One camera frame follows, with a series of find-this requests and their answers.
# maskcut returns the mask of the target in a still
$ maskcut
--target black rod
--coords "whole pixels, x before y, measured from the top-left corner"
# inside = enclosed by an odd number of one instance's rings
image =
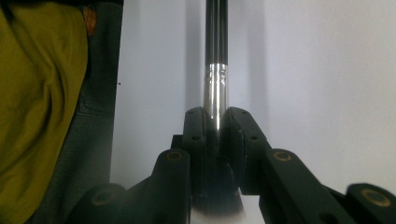
[[[227,0],[206,1],[205,66],[228,63]]]

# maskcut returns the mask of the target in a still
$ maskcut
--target person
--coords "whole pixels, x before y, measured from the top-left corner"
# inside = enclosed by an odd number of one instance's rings
[[[63,223],[108,182],[121,6],[0,6],[0,223]]]

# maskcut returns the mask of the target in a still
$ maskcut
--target mustard yellow fabric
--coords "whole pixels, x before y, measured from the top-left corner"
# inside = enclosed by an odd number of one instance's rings
[[[0,223],[23,223],[53,173],[76,108],[88,44],[76,7],[0,6]]]

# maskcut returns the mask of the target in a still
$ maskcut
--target yellow shirt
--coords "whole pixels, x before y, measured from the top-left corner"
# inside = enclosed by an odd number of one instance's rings
[[[0,6],[0,223],[23,223],[50,182],[76,108],[88,44],[76,7]]]

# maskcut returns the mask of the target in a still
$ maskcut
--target white surface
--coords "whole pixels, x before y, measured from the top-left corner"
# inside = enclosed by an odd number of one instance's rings
[[[395,12],[395,1],[229,0],[230,105],[323,184],[396,194]],[[112,182],[149,176],[202,105],[204,36],[203,0],[125,1]],[[247,220],[260,223],[253,201]]]

